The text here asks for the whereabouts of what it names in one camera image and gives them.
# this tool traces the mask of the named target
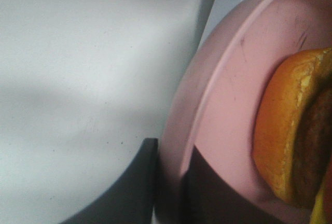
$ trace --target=white surface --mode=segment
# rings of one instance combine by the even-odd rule
[[[0,0],[0,223],[57,223],[160,137],[202,0]]]

